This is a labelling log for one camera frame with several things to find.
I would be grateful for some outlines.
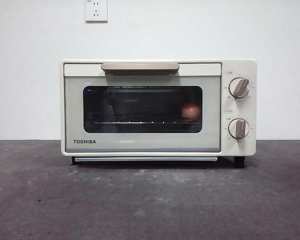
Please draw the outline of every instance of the oven door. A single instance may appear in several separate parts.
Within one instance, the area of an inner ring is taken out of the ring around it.
[[[220,152],[219,63],[115,65],[64,66],[66,152]]]

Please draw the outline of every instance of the concrete floor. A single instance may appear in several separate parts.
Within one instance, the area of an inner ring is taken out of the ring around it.
[[[0,240],[300,240],[300,140],[218,162],[71,166],[59,141],[0,141]]]

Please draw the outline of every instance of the toshiba logo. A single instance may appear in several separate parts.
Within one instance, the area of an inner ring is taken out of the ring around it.
[[[96,144],[96,140],[73,140],[75,144]]]

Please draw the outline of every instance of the temperature knob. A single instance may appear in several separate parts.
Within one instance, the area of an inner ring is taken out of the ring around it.
[[[228,130],[233,138],[243,139],[248,135],[249,125],[243,119],[235,119],[229,123]]]
[[[229,92],[236,99],[245,97],[249,93],[249,90],[249,79],[246,77],[238,77],[230,82]]]

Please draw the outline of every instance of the oven rack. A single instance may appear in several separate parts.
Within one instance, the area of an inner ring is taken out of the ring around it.
[[[138,121],[138,122],[122,122],[122,121],[104,121],[104,122],[94,122],[93,124],[201,124],[201,122],[154,122],[154,121],[150,121],[150,122],[144,122],[144,121]]]

